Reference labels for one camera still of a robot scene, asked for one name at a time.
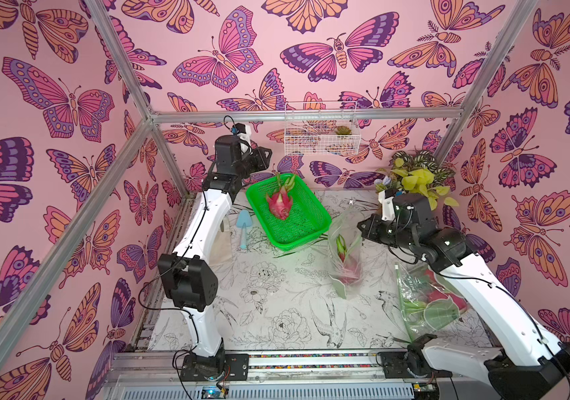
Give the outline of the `clear green zip-top bag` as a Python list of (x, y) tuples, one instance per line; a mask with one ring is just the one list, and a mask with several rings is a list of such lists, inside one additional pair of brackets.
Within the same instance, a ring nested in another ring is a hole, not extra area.
[(350, 199), (328, 230), (328, 274), (339, 298), (352, 297), (363, 280), (363, 268), (360, 263), (360, 251), (363, 237), (358, 223), (363, 220), (363, 213), (356, 201)]

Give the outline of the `pink dragon fruit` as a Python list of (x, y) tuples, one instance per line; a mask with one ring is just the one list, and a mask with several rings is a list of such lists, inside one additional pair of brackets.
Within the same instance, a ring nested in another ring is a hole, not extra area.
[(294, 188), (296, 178), (293, 175), (284, 178), (278, 173), (276, 175), (276, 183), (276, 191), (271, 195), (266, 195), (266, 201), (271, 215), (281, 221), (285, 221), (289, 218), (293, 208), (293, 200), (289, 192)]
[(361, 278), (358, 260), (348, 251), (345, 238), (341, 234), (336, 239), (337, 255), (341, 261), (338, 280), (345, 285), (356, 283)]

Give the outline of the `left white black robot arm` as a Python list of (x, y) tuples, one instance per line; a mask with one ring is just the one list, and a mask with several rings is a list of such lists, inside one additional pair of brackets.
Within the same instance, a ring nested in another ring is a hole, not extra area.
[(243, 182), (271, 163), (269, 148), (251, 145), (251, 133), (223, 135), (215, 143), (215, 160), (206, 173), (201, 201), (189, 228), (176, 248), (163, 254), (157, 266), (172, 310), (186, 319), (191, 349), (186, 352), (186, 372), (210, 381), (224, 378), (229, 370), (225, 346), (210, 307), (216, 299), (218, 278), (209, 262), (217, 233), (231, 210)]

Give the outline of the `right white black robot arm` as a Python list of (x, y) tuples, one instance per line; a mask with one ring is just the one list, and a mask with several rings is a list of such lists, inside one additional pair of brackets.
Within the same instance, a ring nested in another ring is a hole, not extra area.
[(560, 341), (527, 312), (464, 233), (438, 226), (426, 197), (387, 190), (378, 200), (382, 212), (358, 224), (363, 238), (426, 263), (473, 307), (500, 344), (458, 346), (425, 334), (407, 347), (412, 374), (463, 375), (491, 386), (502, 399), (541, 399), (570, 380), (570, 342)]

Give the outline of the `potted plant in amber vase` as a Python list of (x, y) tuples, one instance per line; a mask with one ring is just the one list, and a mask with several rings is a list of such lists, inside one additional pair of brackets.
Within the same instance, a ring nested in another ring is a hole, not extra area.
[(378, 193), (391, 190), (394, 194), (421, 194), (433, 211), (439, 206), (459, 206), (452, 197), (456, 169), (451, 164), (439, 164), (428, 150), (398, 151), (393, 154), (389, 167), (379, 168), (377, 172), (383, 175), (374, 181)]

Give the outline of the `green plastic basket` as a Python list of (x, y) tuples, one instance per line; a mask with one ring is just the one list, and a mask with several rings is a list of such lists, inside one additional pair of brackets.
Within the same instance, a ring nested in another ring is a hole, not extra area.
[(278, 173), (253, 183), (246, 198), (269, 242), (282, 251), (320, 238), (332, 223), (315, 193), (293, 173)]

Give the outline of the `metal base rail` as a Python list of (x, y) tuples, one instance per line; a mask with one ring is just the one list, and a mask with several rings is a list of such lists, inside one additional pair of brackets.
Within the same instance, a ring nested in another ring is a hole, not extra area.
[(413, 377), (403, 350), (230, 351), (216, 380), (184, 352), (121, 353), (100, 399), (497, 399), (488, 385), (445, 372)]

